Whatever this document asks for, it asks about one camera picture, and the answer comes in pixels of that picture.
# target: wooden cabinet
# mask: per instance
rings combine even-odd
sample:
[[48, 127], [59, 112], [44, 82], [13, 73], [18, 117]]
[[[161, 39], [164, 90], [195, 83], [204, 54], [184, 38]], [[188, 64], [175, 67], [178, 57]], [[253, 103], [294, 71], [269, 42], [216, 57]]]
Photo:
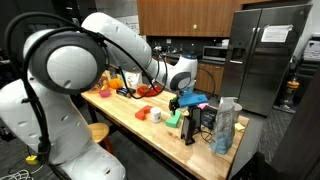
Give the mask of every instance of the wooden cabinet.
[[140, 34], [229, 37], [239, 0], [137, 0]]
[[261, 2], [270, 2], [270, 1], [277, 1], [277, 0], [239, 0], [241, 4], [254, 4], [254, 3], [261, 3]]
[[222, 75], [223, 75], [222, 66], [199, 63], [195, 88], [204, 92], [209, 92], [209, 93], [212, 93], [215, 88], [215, 94], [219, 94]]

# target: cup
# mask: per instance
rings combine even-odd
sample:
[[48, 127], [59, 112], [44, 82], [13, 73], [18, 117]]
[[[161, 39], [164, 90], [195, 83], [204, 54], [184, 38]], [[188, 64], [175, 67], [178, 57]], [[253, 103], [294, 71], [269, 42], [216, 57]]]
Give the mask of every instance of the cup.
[[233, 116], [234, 123], [238, 122], [241, 110], [242, 110], [242, 106], [236, 103], [234, 105], [234, 116]]
[[158, 123], [161, 121], [161, 109], [159, 107], [153, 107], [150, 109], [151, 121], [153, 123]]
[[229, 39], [222, 40], [222, 46], [227, 47], [229, 45]]

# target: refrigerator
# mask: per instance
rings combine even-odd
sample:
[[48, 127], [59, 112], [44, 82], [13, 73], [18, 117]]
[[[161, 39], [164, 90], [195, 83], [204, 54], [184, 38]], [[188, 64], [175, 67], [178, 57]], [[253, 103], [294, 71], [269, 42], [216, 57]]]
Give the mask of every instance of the refrigerator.
[[268, 116], [312, 5], [234, 13], [220, 97]]

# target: red object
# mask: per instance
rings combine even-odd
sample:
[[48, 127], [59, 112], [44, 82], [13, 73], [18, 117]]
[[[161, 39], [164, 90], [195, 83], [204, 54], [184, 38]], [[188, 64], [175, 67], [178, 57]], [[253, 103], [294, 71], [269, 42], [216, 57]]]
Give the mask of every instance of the red object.
[[136, 118], [138, 118], [142, 121], [145, 120], [146, 114], [150, 113], [151, 108], [152, 108], [152, 106], [146, 105], [145, 107], [140, 109], [138, 112], [136, 112], [136, 114], [135, 114]]
[[[156, 90], [158, 92], [161, 91], [161, 88], [159, 86], [155, 86], [155, 88], [156, 88]], [[143, 96], [147, 92], [147, 90], [148, 90], [148, 86], [147, 85], [142, 85], [137, 89], [137, 93], [140, 96]], [[146, 97], [157, 95], [158, 94], [157, 91], [155, 91], [153, 88], [151, 88], [150, 91], [146, 94]]]

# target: paper on refrigerator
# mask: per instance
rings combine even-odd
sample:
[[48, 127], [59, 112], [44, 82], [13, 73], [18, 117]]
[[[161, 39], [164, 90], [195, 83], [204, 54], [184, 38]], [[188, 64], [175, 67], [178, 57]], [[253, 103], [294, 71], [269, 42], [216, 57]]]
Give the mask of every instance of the paper on refrigerator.
[[289, 31], [291, 31], [293, 25], [284, 26], [266, 26], [263, 31], [261, 42], [286, 42]]

